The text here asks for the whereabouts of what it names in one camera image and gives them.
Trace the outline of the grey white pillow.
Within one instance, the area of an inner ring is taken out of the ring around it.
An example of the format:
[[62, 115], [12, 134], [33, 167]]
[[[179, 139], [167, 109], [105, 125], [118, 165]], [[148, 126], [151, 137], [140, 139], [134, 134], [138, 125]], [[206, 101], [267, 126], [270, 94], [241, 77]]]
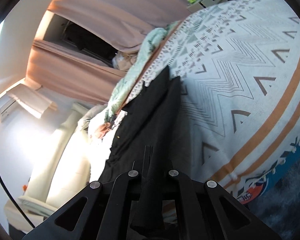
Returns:
[[89, 109], [87, 113], [79, 119], [77, 123], [77, 130], [82, 131], [84, 129], [87, 129], [89, 126], [89, 123], [92, 118], [94, 118], [98, 113], [102, 112], [107, 107], [107, 104], [104, 105], [96, 105]]

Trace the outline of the mint green duvet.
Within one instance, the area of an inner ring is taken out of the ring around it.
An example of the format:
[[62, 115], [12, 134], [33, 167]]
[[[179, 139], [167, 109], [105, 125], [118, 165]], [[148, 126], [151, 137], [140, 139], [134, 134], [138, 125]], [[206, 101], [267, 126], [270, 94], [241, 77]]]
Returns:
[[109, 122], [111, 117], [119, 110], [126, 96], [134, 87], [147, 61], [167, 35], [167, 28], [155, 28], [145, 37], [137, 54], [136, 62], [116, 84], [111, 94], [108, 105], [104, 110], [104, 122]]

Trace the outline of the patterned white bedspread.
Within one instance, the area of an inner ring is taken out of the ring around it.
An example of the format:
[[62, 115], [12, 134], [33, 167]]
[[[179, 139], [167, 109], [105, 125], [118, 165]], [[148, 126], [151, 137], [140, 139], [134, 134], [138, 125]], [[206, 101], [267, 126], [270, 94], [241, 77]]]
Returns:
[[300, 158], [300, 19], [285, 0], [232, 0], [184, 20], [150, 61], [102, 138], [88, 128], [91, 180], [100, 180], [125, 106], [165, 68], [179, 77], [176, 169], [217, 181], [242, 204]]

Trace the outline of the cream padded headboard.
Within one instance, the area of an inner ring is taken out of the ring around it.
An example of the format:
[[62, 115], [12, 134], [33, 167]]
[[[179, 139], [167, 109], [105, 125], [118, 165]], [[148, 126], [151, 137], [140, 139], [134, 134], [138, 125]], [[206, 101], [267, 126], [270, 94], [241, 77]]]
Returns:
[[30, 176], [25, 193], [8, 200], [4, 213], [8, 223], [29, 232], [79, 193], [90, 180], [87, 160], [87, 132], [77, 127], [87, 109], [74, 103], [70, 115], [45, 142]]

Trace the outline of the right pink curtain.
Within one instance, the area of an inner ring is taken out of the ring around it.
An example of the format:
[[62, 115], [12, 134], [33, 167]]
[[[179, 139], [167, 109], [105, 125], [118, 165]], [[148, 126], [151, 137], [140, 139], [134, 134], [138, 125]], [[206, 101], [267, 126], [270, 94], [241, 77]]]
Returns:
[[47, 9], [124, 53], [138, 51], [154, 28], [190, 14], [187, 0], [52, 0]]

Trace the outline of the beige clothes pile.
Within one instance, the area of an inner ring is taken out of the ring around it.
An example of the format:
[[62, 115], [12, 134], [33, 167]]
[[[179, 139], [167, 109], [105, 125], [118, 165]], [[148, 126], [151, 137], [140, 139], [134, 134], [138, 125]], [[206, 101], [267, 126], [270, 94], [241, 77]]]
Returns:
[[137, 56], [137, 53], [127, 54], [118, 51], [112, 59], [113, 67], [115, 69], [127, 72], [130, 69], [130, 67], [136, 62]]

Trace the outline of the orange crumpled cloth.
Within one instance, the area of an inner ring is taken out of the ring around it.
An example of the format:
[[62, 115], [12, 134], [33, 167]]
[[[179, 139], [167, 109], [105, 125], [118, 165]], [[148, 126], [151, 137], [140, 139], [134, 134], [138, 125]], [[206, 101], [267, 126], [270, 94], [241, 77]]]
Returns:
[[106, 122], [102, 124], [95, 131], [95, 137], [97, 137], [97, 139], [102, 139], [112, 129], [113, 125], [113, 122]]

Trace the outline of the large black jacket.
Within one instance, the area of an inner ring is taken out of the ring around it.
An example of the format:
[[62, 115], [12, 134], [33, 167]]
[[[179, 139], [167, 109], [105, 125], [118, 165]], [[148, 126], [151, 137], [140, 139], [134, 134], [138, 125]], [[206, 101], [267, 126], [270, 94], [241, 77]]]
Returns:
[[169, 158], [180, 108], [181, 81], [164, 68], [130, 101], [100, 176], [111, 194], [98, 239], [125, 239], [133, 230], [146, 239], [191, 239], [189, 178]]

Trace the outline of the left pink curtain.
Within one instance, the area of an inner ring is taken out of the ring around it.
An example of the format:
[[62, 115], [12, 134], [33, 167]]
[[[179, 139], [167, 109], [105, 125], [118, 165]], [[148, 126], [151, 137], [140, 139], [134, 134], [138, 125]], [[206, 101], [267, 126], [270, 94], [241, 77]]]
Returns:
[[106, 103], [126, 72], [90, 56], [44, 40], [34, 40], [26, 77], [64, 96]]

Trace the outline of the pink curtain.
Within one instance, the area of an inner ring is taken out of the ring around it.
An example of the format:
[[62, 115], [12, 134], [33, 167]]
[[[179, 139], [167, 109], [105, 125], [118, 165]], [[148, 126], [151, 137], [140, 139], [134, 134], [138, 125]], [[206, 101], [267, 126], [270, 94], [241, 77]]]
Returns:
[[44, 40], [34, 40], [26, 77], [64, 96], [106, 103], [126, 72], [90, 56]]
[[52, 0], [47, 9], [124, 53], [138, 51], [154, 28], [190, 14], [187, 0]]

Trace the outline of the hanging cream garment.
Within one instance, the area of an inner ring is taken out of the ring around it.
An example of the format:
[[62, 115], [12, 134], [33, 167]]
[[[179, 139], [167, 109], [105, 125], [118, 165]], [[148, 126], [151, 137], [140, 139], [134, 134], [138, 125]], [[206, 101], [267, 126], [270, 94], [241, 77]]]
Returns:
[[47, 109], [56, 111], [58, 108], [55, 102], [23, 84], [18, 84], [6, 93], [37, 119], [40, 119]]

